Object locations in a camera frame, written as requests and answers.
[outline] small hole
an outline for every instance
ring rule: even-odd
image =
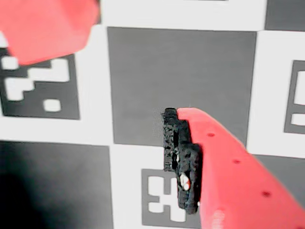
[[[267,192],[267,191],[263,191],[263,192],[262,192],[262,195],[263,195],[264,197],[266,197],[266,198],[271,197],[271,193],[270,193],[270,192]]]

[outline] black sponge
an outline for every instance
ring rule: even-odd
[[[203,153],[198,144],[193,144],[186,120],[179,120],[174,108],[166,108],[163,115],[164,171],[175,172],[178,186],[178,205],[187,214],[198,209],[201,192]],[[181,185],[180,176],[187,176],[189,188]]]

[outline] checkerboard pattern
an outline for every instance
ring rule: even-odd
[[[305,207],[305,1],[100,5],[69,56],[19,66],[0,34],[1,181],[29,196],[29,225],[199,229],[162,171],[166,107],[215,117]]]

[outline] black square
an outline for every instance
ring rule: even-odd
[[[10,225],[113,228],[107,146],[0,142],[0,151],[1,208]]]

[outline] blurry red object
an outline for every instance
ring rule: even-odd
[[[0,31],[19,64],[32,64],[82,49],[98,15],[96,0],[2,0]]]

